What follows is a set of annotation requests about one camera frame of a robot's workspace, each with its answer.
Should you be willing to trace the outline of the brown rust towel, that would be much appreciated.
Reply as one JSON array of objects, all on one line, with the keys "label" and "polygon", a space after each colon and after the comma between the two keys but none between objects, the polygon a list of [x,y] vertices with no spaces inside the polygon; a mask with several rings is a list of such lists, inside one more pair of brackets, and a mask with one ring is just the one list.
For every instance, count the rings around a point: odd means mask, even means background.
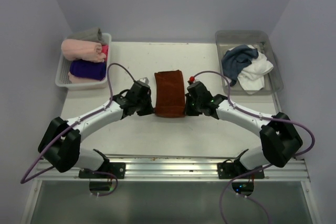
[{"label": "brown rust towel", "polygon": [[185,116],[183,74],[180,70],[161,71],[154,74],[156,81],[155,115],[162,118]]}]

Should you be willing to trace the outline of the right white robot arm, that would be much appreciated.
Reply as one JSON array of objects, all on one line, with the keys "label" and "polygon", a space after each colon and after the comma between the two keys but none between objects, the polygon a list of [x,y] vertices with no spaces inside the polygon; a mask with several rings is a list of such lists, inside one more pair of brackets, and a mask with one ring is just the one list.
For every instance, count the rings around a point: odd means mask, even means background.
[{"label": "right white robot arm", "polygon": [[303,145],[299,133],[289,122],[287,115],[282,112],[263,115],[246,107],[243,109],[246,110],[245,113],[224,95],[213,96],[200,81],[187,87],[187,116],[202,114],[234,123],[260,138],[260,147],[243,151],[233,161],[236,176],[246,178],[253,169],[268,164],[284,167]]}]

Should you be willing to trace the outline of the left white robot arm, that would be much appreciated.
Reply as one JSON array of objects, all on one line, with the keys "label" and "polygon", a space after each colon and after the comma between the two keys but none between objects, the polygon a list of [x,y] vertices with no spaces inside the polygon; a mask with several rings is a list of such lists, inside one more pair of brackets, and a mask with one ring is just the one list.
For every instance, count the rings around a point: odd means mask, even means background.
[{"label": "left white robot arm", "polygon": [[135,113],[144,116],[153,112],[149,85],[135,81],[125,95],[114,95],[94,111],[68,120],[53,119],[38,151],[61,173],[76,167],[104,178],[112,172],[111,162],[98,150],[82,148],[81,142],[108,124]]}]

